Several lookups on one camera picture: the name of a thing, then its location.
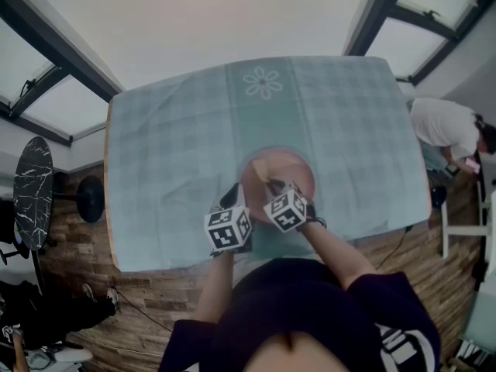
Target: flower pattern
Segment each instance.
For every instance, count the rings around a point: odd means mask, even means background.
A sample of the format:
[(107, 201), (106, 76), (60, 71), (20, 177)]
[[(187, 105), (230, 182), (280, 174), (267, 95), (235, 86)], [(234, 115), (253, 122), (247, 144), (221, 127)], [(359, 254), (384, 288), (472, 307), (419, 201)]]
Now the flower pattern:
[(269, 71), (265, 74), (265, 70), (261, 66), (255, 67), (255, 75), (247, 74), (243, 76), (245, 83), (251, 84), (246, 88), (246, 94), (253, 96), (260, 93), (260, 96), (268, 101), (272, 98), (272, 92), (282, 91), (282, 84), (274, 81), (279, 77), (276, 71)]

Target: shoe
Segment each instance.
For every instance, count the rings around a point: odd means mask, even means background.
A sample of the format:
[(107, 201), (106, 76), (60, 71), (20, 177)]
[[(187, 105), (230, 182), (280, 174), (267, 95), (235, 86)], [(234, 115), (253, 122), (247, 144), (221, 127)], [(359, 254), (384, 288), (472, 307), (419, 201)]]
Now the shoe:
[(107, 299), (110, 299), (115, 306), (115, 310), (117, 310), (117, 304), (119, 303), (119, 295), (114, 288), (109, 288), (107, 290)]
[(95, 297), (93, 296), (93, 290), (91, 289), (91, 287), (86, 283), (82, 284), (82, 287), (83, 287), (84, 296), (87, 296), (92, 301), (96, 302)]

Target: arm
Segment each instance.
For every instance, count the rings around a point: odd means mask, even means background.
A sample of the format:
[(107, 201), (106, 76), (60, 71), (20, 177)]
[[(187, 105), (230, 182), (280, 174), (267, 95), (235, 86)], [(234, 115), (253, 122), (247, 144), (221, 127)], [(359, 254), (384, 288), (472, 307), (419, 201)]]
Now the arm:
[(14, 350), (15, 350), (15, 365), (14, 372), (29, 372), (28, 363), (26, 361), (26, 356), (24, 355), (24, 350), (22, 349), (22, 336), (18, 333), (13, 333)]
[(208, 271), (193, 319), (217, 323), (231, 302), (233, 291), (233, 254), (224, 252), (216, 257)]
[(454, 160), (453, 155), (451, 154), (451, 147), (442, 147), (441, 148), (441, 154), (443, 157), (446, 159), (446, 161), (450, 164), (455, 165), (457, 168), (459, 168), (463, 172), (467, 172), (468, 174), (473, 174), (474, 169), (472, 167), (469, 167), (468, 165), (464, 164), (460, 160)]
[(364, 255), (320, 223), (308, 222), (301, 232), (345, 290), (358, 277), (377, 273)]

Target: black shirt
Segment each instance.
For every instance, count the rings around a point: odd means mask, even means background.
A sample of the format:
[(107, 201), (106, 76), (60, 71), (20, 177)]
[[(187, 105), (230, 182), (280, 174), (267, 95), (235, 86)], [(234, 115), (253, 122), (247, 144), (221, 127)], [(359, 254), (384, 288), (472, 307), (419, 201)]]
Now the black shirt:
[(344, 291), (315, 260), (279, 259), (240, 281), (218, 324), (177, 321), (159, 371), (194, 363), (200, 371), (242, 371), (283, 332), (308, 333), (352, 372), (439, 364), (439, 334), (403, 273), (368, 274)]

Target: tablecloth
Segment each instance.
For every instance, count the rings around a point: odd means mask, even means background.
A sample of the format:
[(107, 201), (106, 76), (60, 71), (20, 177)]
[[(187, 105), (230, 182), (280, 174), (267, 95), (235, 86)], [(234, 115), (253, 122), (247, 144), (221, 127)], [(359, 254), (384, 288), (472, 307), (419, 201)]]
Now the tablecloth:
[[(266, 147), (308, 162), (319, 215), (344, 239), (429, 217), (405, 97), (379, 58), (264, 58), (184, 74), (115, 96), (108, 131), (108, 205), (124, 271), (206, 261), (204, 214)], [(255, 256), (309, 251), (296, 232), (256, 226)]]

